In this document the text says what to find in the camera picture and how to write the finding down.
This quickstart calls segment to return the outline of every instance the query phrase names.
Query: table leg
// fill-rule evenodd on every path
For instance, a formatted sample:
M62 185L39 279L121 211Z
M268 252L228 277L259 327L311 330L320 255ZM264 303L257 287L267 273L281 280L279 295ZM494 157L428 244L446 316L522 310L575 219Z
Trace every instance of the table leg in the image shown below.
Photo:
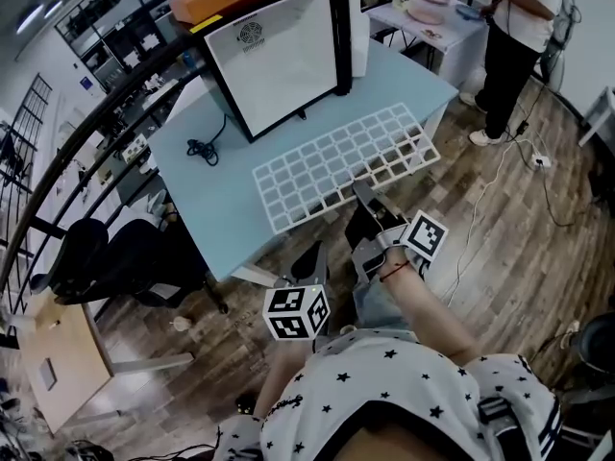
M78 425L90 424L92 422L100 422L101 420L115 419L120 416L120 412L110 411L109 413L101 413L100 415L91 415L90 417L74 417L70 419L64 427L72 427Z
M236 279L250 281L251 283L256 283L258 285L262 285L263 287L269 288L273 288L278 280L277 275L274 275L267 270L263 270L252 263L246 263L245 265L240 266L232 273L232 275Z
M132 362L112 362L111 373L114 376L123 374L143 373L169 369L180 365L189 364L194 360L192 353L182 353L160 358L146 358L144 360L134 360Z
M444 111L447 106L448 103L434 111L425 123L423 131L430 139L433 139L435 131L438 129L438 126L440 126L440 121L442 121L442 116L444 116Z
M587 143L587 141L591 138L591 136L595 132L597 132L600 129L600 127L604 124L604 122L606 121L608 116L610 116L610 114L611 114L610 109L607 109L600 115L600 118L598 118L596 123L594 123L594 126L589 130L589 132L587 132L584 136L582 136L581 139L578 141L579 147L582 147L583 145Z

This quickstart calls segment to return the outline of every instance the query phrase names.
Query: chair leg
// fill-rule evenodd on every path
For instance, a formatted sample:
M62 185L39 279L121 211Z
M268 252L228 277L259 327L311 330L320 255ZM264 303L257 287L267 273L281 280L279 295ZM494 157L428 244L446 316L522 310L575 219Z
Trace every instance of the chair leg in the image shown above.
M213 290L211 285L209 285L207 277L205 277L205 280L203 281L203 288L207 291L209 298L218 306L218 310L222 314L228 314L229 307L224 303L222 296Z

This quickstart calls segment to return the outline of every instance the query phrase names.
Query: person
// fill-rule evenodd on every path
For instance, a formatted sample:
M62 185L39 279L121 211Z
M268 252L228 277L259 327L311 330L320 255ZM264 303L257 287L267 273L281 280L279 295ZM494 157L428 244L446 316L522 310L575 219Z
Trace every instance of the person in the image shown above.
M523 87L554 31L562 0L493 0L481 10L493 14L489 28L484 88L459 99L486 113L485 128L470 133L470 141L484 147L504 140L508 120Z
M254 414L218 427L214 461L546 458L559 402L527 360L483 355L403 250L378 274L355 293L361 328L314 353L277 344ZM513 413L504 427L483 417L493 401Z

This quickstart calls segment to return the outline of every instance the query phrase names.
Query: wrist strap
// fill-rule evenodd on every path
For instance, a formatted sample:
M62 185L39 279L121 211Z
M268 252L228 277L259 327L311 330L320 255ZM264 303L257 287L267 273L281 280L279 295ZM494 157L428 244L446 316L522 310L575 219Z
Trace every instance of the wrist strap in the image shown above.
M387 273L384 277L381 277L381 283L383 281L385 281L386 279L388 279L391 275L393 275L395 272L399 272L402 268L404 268L406 265L409 265L410 262L407 261L406 263L404 263L403 265L398 266L395 270L393 270L390 273Z

